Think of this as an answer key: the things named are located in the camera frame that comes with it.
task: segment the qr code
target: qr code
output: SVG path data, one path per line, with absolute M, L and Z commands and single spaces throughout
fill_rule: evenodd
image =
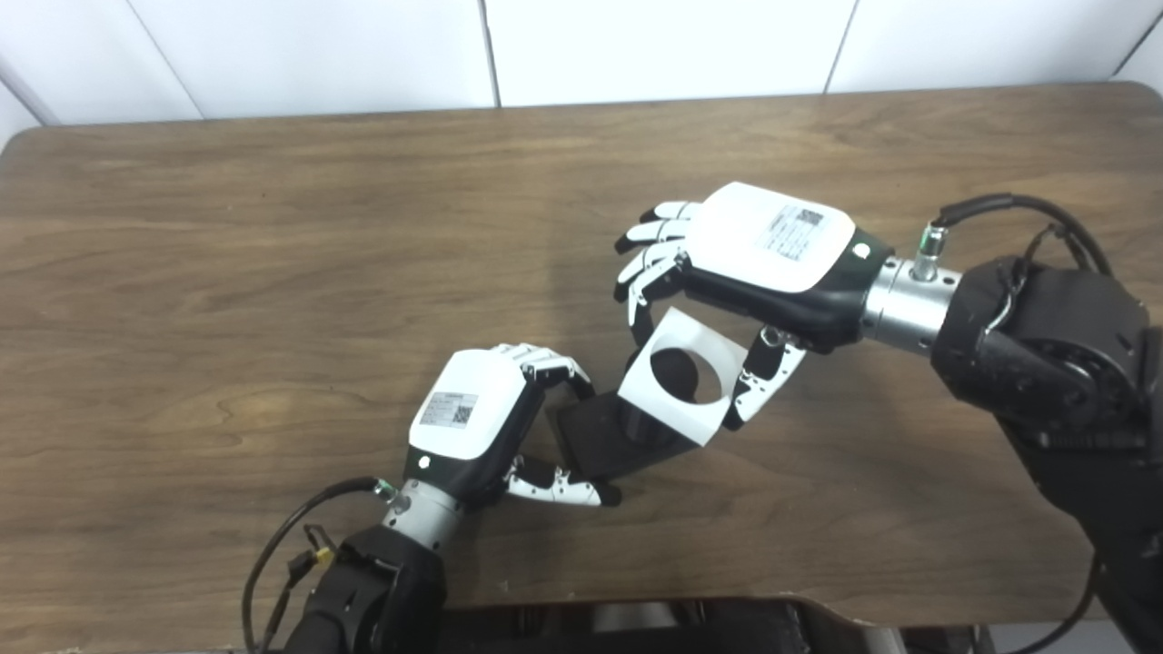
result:
M 472 415 L 471 406 L 458 406 L 456 407 L 456 413 L 452 414 L 452 422 L 457 425 L 468 425 L 470 415 Z
M 823 219 L 823 214 L 819 214 L 819 213 L 815 213 L 814 211 L 809 211 L 809 209 L 800 209 L 799 215 L 795 216 L 795 220 L 799 220 L 801 222 L 806 222 L 806 223 L 808 223 L 808 225 L 811 225 L 813 227 L 815 227 L 816 225 L 820 225 L 820 221 L 822 219 Z

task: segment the wooden table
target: wooden table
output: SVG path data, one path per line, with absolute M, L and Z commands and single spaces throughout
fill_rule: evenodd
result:
M 0 157 L 0 648 L 238 646 L 262 543 L 327 483 L 398 479 L 452 351 L 529 341 L 618 384 L 612 244 L 659 200 L 747 180 L 908 253 L 942 204 L 1044 196 L 1158 315 L 1161 109 L 1082 85 L 26 133 Z M 975 222 L 948 264 L 1040 226 Z M 552 455 L 545 424 L 528 447 Z M 1089 553 L 987 415 L 876 343 L 811 357 L 744 431 L 622 486 L 616 510 L 470 519 L 451 604 L 789 595 L 862 624 L 1053 620 Z M 320 518 L 343 535 L 380 511 Z

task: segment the white wall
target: white wall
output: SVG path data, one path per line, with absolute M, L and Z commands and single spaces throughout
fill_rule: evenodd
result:
M 490 107 L 494 84 L 502 105 L 521 106 L 1090 81 L 1107 79 L 1161 10 L 1163 0 L 0 0 L 0 80 L 49 125 Z M 1121 77 L 1163 74 L 1160 38 Z
M 0 84 L 0 152 L 8 141 L 21 131 L 41 125 L 20 100 Z
M 861 0 L 830 92 L 1098 81 L 1163 0 Z
M 0 79 L 50 125 L 201 118 L 123 0 L 0 0 Z
M 486 0 L 501 104 L 821 93 L 854 0 Z
M 492 107 L 476 0 L 131 0 L 206 118 Z
M 1141 81 L 1163 93 L 1163 27 L 1151 30 L 1114 78 Z

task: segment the label sticker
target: label sticker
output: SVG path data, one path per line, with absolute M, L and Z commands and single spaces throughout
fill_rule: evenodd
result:
M 477 406 L 477 396 L 466 393 L 433 393 L 424 414 L 420 417 L 421 425 L 452 427 L 463 429 L 469 425 L 472 407 Z
M 823 214 L 795 205 L 785 205 L 759 234 L 755 244 L 792 261 L 800 261 L 812 239 L 823 230 Z

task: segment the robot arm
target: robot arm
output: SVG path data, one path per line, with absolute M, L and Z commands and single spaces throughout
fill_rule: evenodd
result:
M 940 268 L 954 226 L 1015 206 L 1058 225 L 1025 256 L 964 276 Z M 652 330 L 650 303 L 685 291 L 764 324 L 741 381 L 770 333 L 815 353 L 869 337 L 929 358 L 954 397 L 994 414 L 1043 496 L 1079 521 L 1101 563 L 1098 595 L 1128 640 L 1163 652 L 1163 330 L 1073 216 L 1037 198 L 975 198 L 943 208 L 912 261 L 842 212 L 737 183 L 643 221 L 615 246 L 643 247 L 614 292 L 635 341 Z M 1034 261 L 1050 234 L 1079 270 Z
M 559 467 L 518 453 L 545 390 L 562 383 L 579 399 L 593 396 L 585 371 L 548 348 L 501 344 L 454 354 L 412 422 L 405 482 L 398 492 L 385 493 L 390 502 L 383 521 L 338 546 L 284 652 L 434 651 L 445 598 L 441 552 L 466 513 L 506 493 L 586 506 L 619 504 L 618 489 L 573 481 Z M 379 493 L 386 488 L 374 482 L 359 490 Z M 249 592 L 243 603 L 248 651 L 254 653 Z M 269 647 L 273 630 L 267 632 L 258 652 Z

